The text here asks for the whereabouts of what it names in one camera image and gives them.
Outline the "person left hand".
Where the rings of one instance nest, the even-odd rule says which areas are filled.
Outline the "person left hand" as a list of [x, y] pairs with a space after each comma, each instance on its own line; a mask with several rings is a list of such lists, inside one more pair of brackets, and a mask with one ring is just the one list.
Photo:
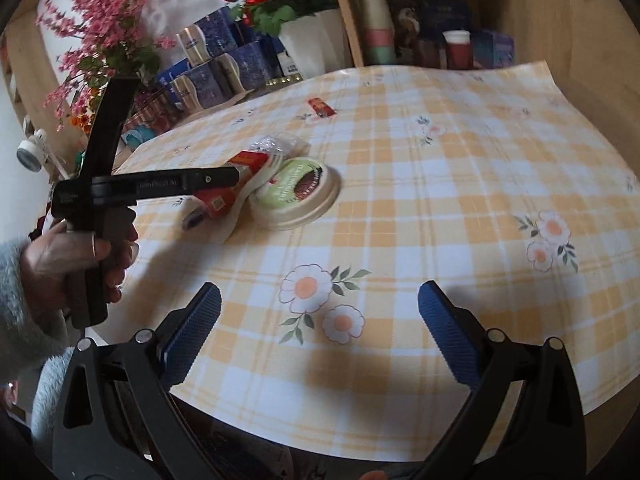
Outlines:
[[68, 232], [61, 222], [29, 243], [21, 253], [20, 271], [24, 295], [34, 318], [63, 310], [67, 306], [65, 278], [76, 271], [92, 269], [109, 256], [115, 257], [114, 266], [105, 272], [106, 300], [119, 302], [119, 286], [126, 270], [137, 258], [138, 232], [128, 226], [124, 247], [111, 248], [110, 243], [94, 234]]

